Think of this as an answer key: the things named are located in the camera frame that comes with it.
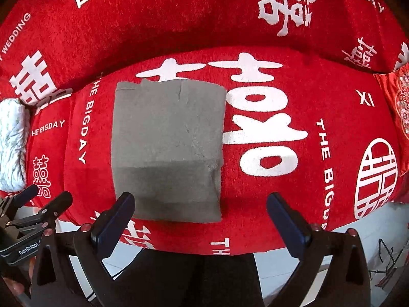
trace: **folded gray cloth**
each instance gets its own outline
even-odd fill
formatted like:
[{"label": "folded gray cloth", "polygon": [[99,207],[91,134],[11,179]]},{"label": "folded gray cloth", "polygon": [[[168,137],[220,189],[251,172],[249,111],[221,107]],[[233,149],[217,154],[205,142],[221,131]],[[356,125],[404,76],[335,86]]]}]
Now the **folded gray cloth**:
[{"label": "folded gray cloth", "polygon": [[134,218],[221,220],[225,100],[223,87],[201,81],[117,84],[112,175],[117,198],[135,196]]}]

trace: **white tile floor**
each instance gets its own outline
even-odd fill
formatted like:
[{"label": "white tile floor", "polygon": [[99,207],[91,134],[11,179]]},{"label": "white tile floor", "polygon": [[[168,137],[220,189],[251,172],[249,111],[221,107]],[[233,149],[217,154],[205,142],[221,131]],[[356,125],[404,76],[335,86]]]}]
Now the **white tile floor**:
[{"label": "white tile floor", "polygon": [[[408,230],[409,204],[388,203],[377,209],[363,219],[339,227],[335,231],[345,232],[349,227],[355,228],[361,237],[367,261],[376,258],[378,240],[381,238],[388,247],[395,250],[401,248],[409,239]],[[63,231],[77,229],[71,223],[61,223]],[[110,274],[115,274],[128,265],[141,249],[119,242],[111,257],[104,261]],[[256,264],[260,277],[263,297],[277,291],[290,277],[297,265],[297,260],[292,258],[286,248],[272,250],[266,253],[255,253]],[[323,264],[328,264],[330,258],[324,259]],[[91,293],[91,288],[79,267],[77,260],[73,261],[74,268],[85,294]]]}]

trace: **black pants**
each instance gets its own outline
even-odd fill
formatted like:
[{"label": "black pants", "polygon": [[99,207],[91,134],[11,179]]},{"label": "black pants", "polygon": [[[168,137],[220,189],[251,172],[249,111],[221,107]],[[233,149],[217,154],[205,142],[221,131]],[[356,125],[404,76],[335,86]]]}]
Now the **black pants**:
[{"label": "black pants", "polygon": [[142,250],[115,281],[130,307],[263,307],[253,254]]}]

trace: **metal screw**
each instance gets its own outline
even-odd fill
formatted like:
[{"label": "metal screw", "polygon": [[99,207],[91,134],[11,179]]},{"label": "metal screw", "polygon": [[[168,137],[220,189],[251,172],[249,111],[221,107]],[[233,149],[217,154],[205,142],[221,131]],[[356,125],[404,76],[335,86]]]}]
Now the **metal screw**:
[{"label": "metal screw", "polygon": [[350,236],[352,236],[352,237],[357,237],[357,236],[358,236],[358,232],[357,232],[357,230],[354,229],[354,228],[349,228],[347,232],[348,232],[348,234],[349,234]]},{"label": "metal screw", "polygon": [[311,228],[314,232],[319,232],[321,231],[321,225],[317,224],[317,223],[312,223],[311,224]]},{"label": "metal screw", "polygon": [[46,230],[44,231],[44,235],[45,235],[46,237],[49,237],[50,235],[52,235],[52,233],[53,233],[53,231],[52,231],[51,228],[48,228],[48,229],[46,229]]},{"label": "metal screw", "polygon": [[91,224],[84,224],[81,226],[81,231],[88,232],[91,229]]}]

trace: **finger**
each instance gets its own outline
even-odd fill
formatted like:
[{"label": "finger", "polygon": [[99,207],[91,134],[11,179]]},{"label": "finger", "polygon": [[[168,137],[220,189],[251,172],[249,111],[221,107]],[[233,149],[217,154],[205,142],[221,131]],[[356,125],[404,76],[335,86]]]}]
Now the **finger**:
[{"label": "finger", "polygon": [[14,295],[19,295],[24,293],[24,286],[20,283],[17,283],[16,281],[9,279],[9,278],[3,278],[7,287],[9,290],[14,294]]},{"label": "finger", "polygon": [[36,264],[36,258],[35,257],[30,259],[30,265],[29,265],[29,268],[28,268],[28,276],[30,276],[31,281],[33,280],[34,264]]}]

